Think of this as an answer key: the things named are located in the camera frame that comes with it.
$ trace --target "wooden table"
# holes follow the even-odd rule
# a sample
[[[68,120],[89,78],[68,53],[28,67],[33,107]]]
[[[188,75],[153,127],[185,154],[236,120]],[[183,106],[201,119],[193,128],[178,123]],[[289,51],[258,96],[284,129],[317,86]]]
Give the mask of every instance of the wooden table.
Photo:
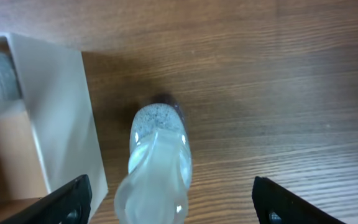
[[[256,175],[358,223],[358,1],[0,0],[0,31],[82,50],[118,223],[139,105],[172,93],[187,120],[187,223],[257,223]]]

